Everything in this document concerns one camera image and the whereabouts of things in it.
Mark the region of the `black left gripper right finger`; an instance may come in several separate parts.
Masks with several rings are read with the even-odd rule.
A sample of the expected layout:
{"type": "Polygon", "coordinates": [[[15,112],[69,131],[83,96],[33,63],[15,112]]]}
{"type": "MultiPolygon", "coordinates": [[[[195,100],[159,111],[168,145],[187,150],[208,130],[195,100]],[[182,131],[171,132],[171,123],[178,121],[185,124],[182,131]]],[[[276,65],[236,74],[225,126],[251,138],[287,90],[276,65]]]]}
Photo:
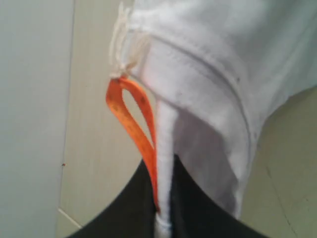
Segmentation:
{"type": "Polygon", "coordinates": [[[194,182],[177,155],[174,156],[170,191],[173,238],[265,238],[232,217],[194,182]]]}

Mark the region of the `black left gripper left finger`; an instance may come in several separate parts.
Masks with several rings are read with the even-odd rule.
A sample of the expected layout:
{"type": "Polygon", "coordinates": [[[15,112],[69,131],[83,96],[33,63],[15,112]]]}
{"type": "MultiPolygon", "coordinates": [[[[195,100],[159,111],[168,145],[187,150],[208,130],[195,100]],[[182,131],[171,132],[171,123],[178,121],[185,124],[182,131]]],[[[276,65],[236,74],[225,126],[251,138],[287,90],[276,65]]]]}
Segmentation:
{"type": "Polygon", "coordinates": [[[153,238],[156,207],[152,184],[142,161],[132,178],[97,217],[70,238],[153,238]]]}

